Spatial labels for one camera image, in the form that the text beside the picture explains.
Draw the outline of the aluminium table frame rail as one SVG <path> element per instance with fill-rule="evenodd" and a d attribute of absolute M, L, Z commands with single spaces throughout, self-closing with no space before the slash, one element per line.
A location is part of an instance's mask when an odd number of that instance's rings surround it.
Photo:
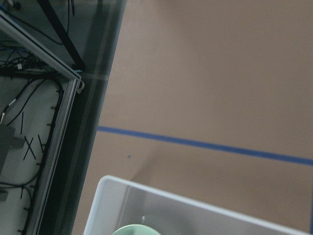
<path fill-rule="evenodd" d="M 81 75 L 0 13 L 0 232 L 36 235 Z"/>

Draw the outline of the translucent plastic box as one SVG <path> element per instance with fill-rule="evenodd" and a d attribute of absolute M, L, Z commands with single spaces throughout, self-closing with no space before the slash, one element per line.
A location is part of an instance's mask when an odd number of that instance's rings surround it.
<path fill-rule="evenodd" d="M 114 176 L 100 179 L 86 235 L 143 224 L 161 235 L 302 235 L 303 231 Z"/>

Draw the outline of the light green bowl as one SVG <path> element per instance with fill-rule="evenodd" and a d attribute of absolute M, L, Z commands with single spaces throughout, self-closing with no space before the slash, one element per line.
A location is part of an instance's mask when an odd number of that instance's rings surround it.
<path fill-rule="evenodd" d="M 130 224 L 117 229 L 112 235 L 161 235 L 161 233 L 146 225 Z"/>

